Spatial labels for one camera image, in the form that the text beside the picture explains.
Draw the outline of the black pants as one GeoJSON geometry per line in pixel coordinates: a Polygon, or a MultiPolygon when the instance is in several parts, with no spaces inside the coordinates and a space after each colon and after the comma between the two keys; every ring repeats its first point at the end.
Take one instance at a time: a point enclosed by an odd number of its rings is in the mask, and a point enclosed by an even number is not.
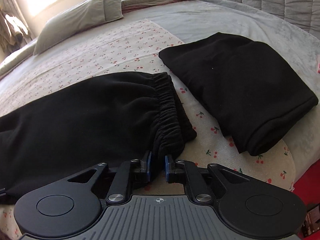
{"type": "Polygon", "coordinates": [[[1,203],[98,163],[116,167],[151,156],[151,175],[166,155],[196,138],[167,73],[96,76],[1,117],[1,203]]]}

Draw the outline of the folded black garment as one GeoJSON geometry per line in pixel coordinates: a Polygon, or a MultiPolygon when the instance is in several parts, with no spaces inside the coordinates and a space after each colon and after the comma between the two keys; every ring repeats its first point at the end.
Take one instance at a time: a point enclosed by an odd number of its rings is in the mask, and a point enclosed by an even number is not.
{"type": "Polygon", "coordinates": [[[243,36],[215,33],[165,48],[159,58],[239,153],[269,151],[318,104],[315,93],[272,47],[243,36]]]}

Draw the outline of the grey bed sheet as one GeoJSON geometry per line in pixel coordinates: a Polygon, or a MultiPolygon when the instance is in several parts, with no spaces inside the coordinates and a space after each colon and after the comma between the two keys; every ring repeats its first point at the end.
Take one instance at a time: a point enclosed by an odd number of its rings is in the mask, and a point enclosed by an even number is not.
{"type": "MultiPolygon", "coordinates": [[[[299,27],[258,9],[224,0],[188,0],[135,10],[120,20],[150,20],[164,25],[181,40],[181,44],[215,33],[264,42],[289,63],[314,93],[319,93],[319,74],[316,72],[319,40],[299,27]]],[[[285,142],[292,155],[296,179],[319,159],[319,107],[314,107],[299,120],[280,141],[285,142]]]]}

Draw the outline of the grey pillow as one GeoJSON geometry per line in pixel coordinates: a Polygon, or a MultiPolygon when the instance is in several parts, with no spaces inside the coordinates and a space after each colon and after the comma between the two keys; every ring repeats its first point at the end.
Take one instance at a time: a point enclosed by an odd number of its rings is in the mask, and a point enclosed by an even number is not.
{"type": "Polygon", "coordinates": [[[33,54],[41,54],[79,32],[122,18],[121,0],[83,1],[47,21],[33,54]]]}

